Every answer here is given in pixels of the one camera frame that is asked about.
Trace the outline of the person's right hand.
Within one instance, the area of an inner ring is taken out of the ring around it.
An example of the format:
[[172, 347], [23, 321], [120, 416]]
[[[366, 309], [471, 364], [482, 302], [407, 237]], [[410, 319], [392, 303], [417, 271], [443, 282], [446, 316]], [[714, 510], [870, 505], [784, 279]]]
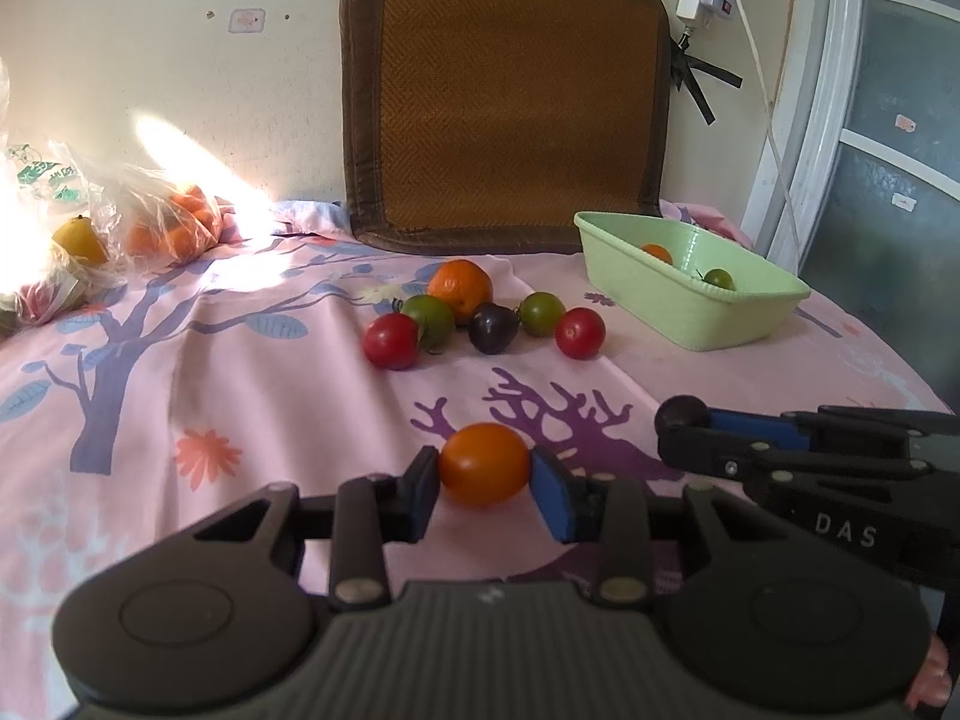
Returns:
[[949, 674], [949, 652], [937, 635], [931, 635], [928, 653], [921, 671], [913, 681], [905, 706], [908, 710], [943, 709], [952, 694], [952, 678]]

